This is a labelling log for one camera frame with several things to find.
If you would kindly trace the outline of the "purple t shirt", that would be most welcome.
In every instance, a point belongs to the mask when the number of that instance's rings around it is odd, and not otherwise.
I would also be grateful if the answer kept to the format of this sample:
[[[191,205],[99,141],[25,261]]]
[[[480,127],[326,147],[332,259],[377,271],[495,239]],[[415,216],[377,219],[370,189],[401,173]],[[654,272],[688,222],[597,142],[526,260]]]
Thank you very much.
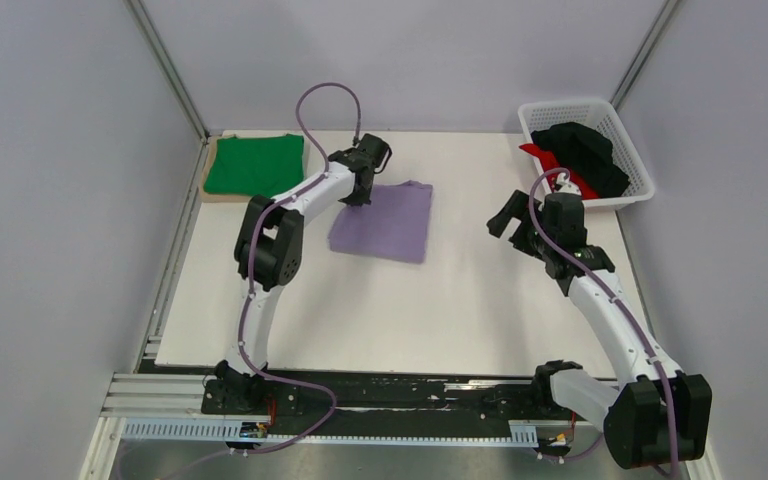
[[[376,185],[371,202],[346,206],[328,234],[336,253],[409,264],[425,261],[434,188],[418,181]]]

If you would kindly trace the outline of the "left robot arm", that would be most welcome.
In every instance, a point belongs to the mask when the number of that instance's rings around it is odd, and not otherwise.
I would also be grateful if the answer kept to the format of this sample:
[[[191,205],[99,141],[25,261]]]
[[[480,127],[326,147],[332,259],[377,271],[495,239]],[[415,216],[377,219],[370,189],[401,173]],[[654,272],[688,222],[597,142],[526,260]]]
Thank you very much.
[[[233,252],[244,303],[226,357],[205,386],[203,413],[245,415],[264,405],[267,385],[277,381],[267,371],[269,335],[280,296],[300,270],[306,226],[334,204],[370,204],[374,179],[391,156],[386,141],[365,134],[298,186],[248,202]]]

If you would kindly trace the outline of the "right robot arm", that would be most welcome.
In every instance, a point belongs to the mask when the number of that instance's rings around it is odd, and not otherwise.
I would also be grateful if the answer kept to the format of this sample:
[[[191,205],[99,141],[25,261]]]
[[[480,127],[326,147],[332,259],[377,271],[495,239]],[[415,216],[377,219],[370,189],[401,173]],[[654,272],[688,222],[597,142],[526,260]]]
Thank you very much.
[[[516,190],[487,223],[499,238],[518,221],[512,247],[544,263],[587,320],[617,381],[610,387],[575,362],[550,361],[535,371],[532,406],[544,417],[568,409],[590,421],[624,469],[698,460],[706,449],[711,386],[703,375],[685,373],[635,318],[614,263],[588,243],[584,219],[575,193],[539,201]]]

